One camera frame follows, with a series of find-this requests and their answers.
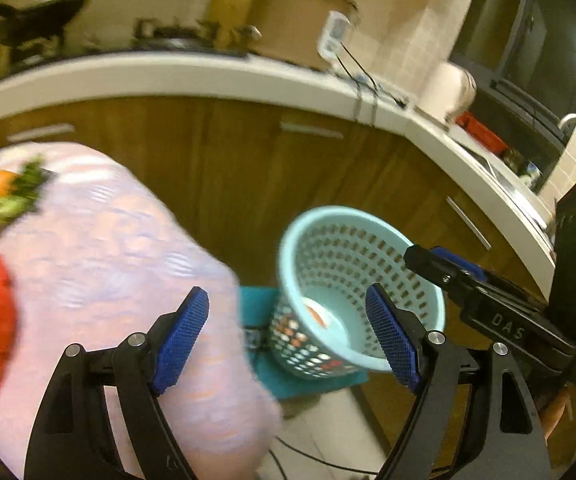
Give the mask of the dark kitchen window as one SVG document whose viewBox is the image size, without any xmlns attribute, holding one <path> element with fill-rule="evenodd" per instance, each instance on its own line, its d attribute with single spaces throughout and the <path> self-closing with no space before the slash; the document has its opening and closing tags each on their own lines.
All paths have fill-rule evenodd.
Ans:
<svg viewBox="0 0 576 480">
<path fill-rule="evenodd" d="M 540 190 L 576 113 L 576 0 L 472 0 L 450 62 L 478 86 L 471 114 L 531 162 Z"/>
</svg>

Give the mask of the wooden lower cabinets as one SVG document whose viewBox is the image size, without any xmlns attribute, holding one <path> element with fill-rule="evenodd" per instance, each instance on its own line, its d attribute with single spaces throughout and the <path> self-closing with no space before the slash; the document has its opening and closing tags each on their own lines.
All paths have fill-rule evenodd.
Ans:
<svg viewBox="0 0 576 480">
<path fill-rule="evenodd" d="M 87 146 L 125 167 L 242 285 L 276 283 L 279 240 L 299 214 L 341 205 L 413 242 L 442 246 L 526 287 L 539 286 L 509 240 L 508 205 L 443 134 L 373 128 L 291 108 L 199 98 L 115 98 L 0 119 L 0 150 Z"/>
</svg>

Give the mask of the green bok choy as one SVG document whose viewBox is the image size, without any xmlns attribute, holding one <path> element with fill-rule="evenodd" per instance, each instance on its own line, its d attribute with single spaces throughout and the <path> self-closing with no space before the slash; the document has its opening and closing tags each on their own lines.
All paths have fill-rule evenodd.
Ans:
<svg viewBox="0 0 576 480">
<path fill-rule="evenodd" d="M 30 158 L 13 172 L 18 174 L 15 191 L 0 198 L 0 229 L 5 229 L 24 214 L 38 210 L 43 188 L 54 175 L 45 167 L 43 155 Z"/>
</svg>

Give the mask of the black wok on stove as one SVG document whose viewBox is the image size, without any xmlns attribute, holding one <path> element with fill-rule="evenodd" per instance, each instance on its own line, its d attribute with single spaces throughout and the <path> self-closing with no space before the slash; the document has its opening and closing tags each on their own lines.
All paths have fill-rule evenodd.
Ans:
<svg viewBox="0 0 576 480">
<path fill-rule="evenodd" d="M 0 3 L 0 44 L 9 61 L 34 64 L 60 58 L 66 44 L 66 27 L 90 0 L 33 0 L 24 8 Z"/>
</svg>

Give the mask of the black gas stove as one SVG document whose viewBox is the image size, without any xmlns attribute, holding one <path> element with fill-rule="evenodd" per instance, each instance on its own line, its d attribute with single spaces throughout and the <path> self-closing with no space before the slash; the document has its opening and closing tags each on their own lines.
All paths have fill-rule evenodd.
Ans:
<svg viewBox="0 0 576 480">
<path fill-rule="evenodd" d="M 134 51 L 187 52 L 246 58 L 242 48 L 219 48 L 217 36 L 221 24 L 197 21 L 195 26 L 181 26 L 179 21 L 166 25 L 156 18 L 139 18 L 133 29 L 131 48 Z"/>
</svg>

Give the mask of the red dish rack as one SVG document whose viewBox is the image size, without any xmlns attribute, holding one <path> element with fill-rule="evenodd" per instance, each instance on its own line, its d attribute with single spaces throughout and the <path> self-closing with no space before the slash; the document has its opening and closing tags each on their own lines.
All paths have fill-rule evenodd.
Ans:
<svg viewBox="0 0 576 480">
<path fill-rule="evenodd" d="M 508 145 L 470 112 L 464 112 L 458 116 L 456 124 L 496 156 L 501 157 L 507 152 Z"/>
</svg>

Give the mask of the white electric kettle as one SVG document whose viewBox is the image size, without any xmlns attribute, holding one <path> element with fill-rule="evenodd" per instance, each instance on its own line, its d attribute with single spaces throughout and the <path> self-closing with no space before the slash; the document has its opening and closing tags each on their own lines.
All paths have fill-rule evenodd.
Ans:
<svg viewBox="0 0 576 480">
<path fill-rule="evenodd" d="M 449 129 L 469 110 L 476 97 L 476 82 L 465 68 L 452 62 L 438 64 L 425 81 L 415 111 Z"/>
</svg>

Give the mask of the brown rice cooker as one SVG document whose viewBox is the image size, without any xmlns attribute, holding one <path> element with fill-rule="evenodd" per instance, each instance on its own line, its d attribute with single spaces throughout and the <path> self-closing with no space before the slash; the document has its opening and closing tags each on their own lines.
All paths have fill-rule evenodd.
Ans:
<svg viewBox="0 0 576 480">
<path fill-rule="evenodd" d="M 355 0 L 252 0 L 240 32 L 256 55 L 325 72 L 357 14 Z"/>
</svg>

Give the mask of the light blue perforated basket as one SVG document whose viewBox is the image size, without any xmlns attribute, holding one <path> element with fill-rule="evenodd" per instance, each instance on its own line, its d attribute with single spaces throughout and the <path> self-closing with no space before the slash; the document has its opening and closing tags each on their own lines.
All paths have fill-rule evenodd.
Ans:
<svg viewBox="0 0 576 480">
<path fill-rule="evenodd" d="M 279 299 L 269 346 L 278 363 L 302 379 L 389 370 L 366 314 L 366 292 L 375 283 L 427 330 L 444 330 L 443 292 L 407 269 L 410 245 L 393 226 L 358 209 L 322 206 L 300 214 L 282 235 L 277 257 Z M 320 328 L 304 297 L 326 307 L 339 324 Z"/>
</svg>

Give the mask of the steel sink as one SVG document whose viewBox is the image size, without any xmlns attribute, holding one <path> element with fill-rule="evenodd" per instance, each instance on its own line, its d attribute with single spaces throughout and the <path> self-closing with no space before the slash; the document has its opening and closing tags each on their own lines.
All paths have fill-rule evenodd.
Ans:
<svg viewBox="0 0 576 480">
<path fill-rule="evenodd" d="M 521 179 L 512 174 L 505 166 L 494 162 L 492 156 L 482 155 L 466 146 L 463 149 L 496 181 L 512 203 L 519 208 L 523 216 L 540 232 L 545 233 L 552 214 Z"/>
</svg>

